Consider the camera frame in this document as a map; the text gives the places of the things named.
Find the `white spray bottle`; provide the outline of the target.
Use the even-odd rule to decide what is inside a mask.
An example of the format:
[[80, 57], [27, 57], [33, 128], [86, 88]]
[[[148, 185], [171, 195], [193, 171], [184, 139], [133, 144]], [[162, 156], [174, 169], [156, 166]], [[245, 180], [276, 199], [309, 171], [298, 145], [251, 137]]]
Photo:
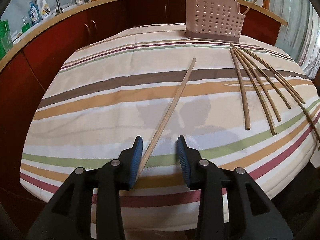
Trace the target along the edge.
[[41, 3], [42, 3], [41, 16], [43, 19], [46, 19], [51, 15], [51, 10], [46, 0], [41, 0]]

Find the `blue detergent bottle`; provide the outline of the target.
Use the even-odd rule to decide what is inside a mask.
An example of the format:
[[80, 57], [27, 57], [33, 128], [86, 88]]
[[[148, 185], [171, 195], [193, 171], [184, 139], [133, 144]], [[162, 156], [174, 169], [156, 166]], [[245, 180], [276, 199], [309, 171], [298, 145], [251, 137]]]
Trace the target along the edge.
[[37, 9], [37, 6], [33, 3], [33, 2], [29, 2], [29, 18], [31, 20], [31, 25], [34, 26], [36, 24], [38, 24], [41, 19], [40, 19], [40, 15]]

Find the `striped tablecloth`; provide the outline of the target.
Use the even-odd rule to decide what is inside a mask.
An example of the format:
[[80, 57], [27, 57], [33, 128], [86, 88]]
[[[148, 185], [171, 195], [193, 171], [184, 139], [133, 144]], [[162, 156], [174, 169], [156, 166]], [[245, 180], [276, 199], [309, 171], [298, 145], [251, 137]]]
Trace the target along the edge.
[[243, 167], [270, 197], [317, 151], [319, 96], [284, 51], [242, 36], [191, 40], [184, 24], [127, 29], [73, 53], [50, 78], [24, 143], [20, 183], [47, 202], [81, 166], [102, 167], [143, 139], [148, 161], [120, 192], [126, 230], [196, 227], [200, 192], [182, 178], [176, 141], [220, 168]]

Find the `pink perforated utensil holder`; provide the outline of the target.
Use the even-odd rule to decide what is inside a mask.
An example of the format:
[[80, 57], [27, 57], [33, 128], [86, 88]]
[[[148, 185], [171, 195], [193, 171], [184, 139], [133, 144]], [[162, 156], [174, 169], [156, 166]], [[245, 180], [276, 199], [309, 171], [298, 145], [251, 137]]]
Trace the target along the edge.
[[236, 0], [185, 0], [185, 35], [195, 40], [238, 43], [245, 19]]

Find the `green plastic bottle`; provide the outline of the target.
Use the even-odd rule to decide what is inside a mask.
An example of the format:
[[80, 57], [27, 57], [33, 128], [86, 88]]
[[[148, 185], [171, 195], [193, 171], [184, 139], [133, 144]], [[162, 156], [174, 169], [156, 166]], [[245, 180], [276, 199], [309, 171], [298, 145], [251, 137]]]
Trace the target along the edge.
[[0, 59], [13, 47], [10, 28], [7, 20], [0, 23]]

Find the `sliding glass door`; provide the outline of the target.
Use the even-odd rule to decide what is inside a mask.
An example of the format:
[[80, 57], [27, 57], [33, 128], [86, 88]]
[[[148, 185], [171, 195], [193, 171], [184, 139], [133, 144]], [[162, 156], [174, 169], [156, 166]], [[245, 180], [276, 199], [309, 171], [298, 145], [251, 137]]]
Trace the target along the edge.
[[276, 47], [291, 56], [314, 79], [319, 70], [319, 16], [309, 0], [270, 0], [269, 10], [288, 22]]

